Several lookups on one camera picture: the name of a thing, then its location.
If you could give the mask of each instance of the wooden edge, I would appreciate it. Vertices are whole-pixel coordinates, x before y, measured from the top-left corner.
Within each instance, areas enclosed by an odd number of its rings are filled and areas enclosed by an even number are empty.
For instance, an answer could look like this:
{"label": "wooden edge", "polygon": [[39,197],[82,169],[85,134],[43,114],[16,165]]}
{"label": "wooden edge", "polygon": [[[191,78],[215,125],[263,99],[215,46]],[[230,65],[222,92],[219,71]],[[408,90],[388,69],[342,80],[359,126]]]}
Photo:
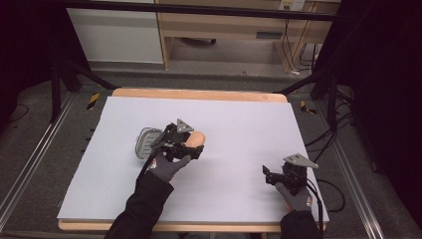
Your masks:
{"label": "wooden edge", "polygon": [[[59,220],[59,228],[65,231],[108,231],[112,222],[84,222],[74,220]],[[274,224],[181,224],[181,223],[157,223],[153,231],[159,232],[261,232],[280,233],[279,223]]]}
{"label": "wooden edge", "polygon": [[253,93],[253,92],[217,92],[191,90],[163,90],[163,89],[127,89],[114,90],[113,97],[134,98],[163,98],[184,100],[209,101],[239,101],[239,102],[278,102],[286,103],[287,98],[281,94]]}

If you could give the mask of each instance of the gloved hand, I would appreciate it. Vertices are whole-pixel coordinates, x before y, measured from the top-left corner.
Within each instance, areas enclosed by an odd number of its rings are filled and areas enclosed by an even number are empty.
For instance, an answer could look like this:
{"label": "gloved hand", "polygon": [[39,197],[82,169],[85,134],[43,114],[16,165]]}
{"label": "gloved hand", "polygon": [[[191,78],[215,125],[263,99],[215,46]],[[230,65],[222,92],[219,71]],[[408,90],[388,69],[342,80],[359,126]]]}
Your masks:
{"label": "gloved hand", "polygon": [[190,162],[190,155],[182,157],[177,162],[169,162],[162,151],[159,151],[149,166],[149,171],[165,182],[169,182],[174,174]]}
{"label": "gloved hand", "polygon": [[299,189],[298,194],[293,196],[282,182],[276,183],[277,190],[283,195],[288,203],[288,211],[311,211],[313,198],[306,187]]}

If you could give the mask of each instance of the white paper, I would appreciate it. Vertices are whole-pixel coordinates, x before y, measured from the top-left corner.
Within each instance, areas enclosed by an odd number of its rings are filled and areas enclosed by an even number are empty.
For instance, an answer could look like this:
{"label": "white paper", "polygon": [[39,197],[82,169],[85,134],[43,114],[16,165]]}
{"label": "white paper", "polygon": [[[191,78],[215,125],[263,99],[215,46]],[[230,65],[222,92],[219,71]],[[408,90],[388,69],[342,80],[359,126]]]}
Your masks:
{"label": "white paper", "polygon": [[[143,167],[135,154],[139,133],[177,119],[202,131],[205,147],[171,181],[159,221],[268,223],[287,214],[262,166],[281,173],[283,157],[308,157],[290,104],[110,97],[58,218],[114,220]],[[308,178],[317,186],[311,168]],[[316,199],[313,215],[317,220]]]}

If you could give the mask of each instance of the white cabinet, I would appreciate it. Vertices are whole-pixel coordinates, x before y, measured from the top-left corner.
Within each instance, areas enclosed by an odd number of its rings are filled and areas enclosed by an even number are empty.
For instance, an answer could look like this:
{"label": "white cabinet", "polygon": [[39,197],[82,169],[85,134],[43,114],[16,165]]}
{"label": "white cabinet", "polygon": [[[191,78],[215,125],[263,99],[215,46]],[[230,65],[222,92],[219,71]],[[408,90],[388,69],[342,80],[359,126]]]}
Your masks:
{"label": "white cabinet", "polygon": [[155,13],[88,9],[68,12],[89,62],[163,64]]}

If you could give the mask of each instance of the sleeve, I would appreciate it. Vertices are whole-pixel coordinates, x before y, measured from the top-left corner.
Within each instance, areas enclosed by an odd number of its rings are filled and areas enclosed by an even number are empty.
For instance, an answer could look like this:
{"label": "sleeve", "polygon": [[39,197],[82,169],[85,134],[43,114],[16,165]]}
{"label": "sleeve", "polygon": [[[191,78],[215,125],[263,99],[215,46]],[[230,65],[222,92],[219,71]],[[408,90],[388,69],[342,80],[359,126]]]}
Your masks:
{"label": "sleeve", "polygon": [[149,238],[172,191],[170,183],[147,172],[137,183],[124,211],[117,216],[105,239]]}
{"label": "sleeve", "polygon": [[321,239],[313,215],[308,211],[292,211],[280,222],[282,239]]}

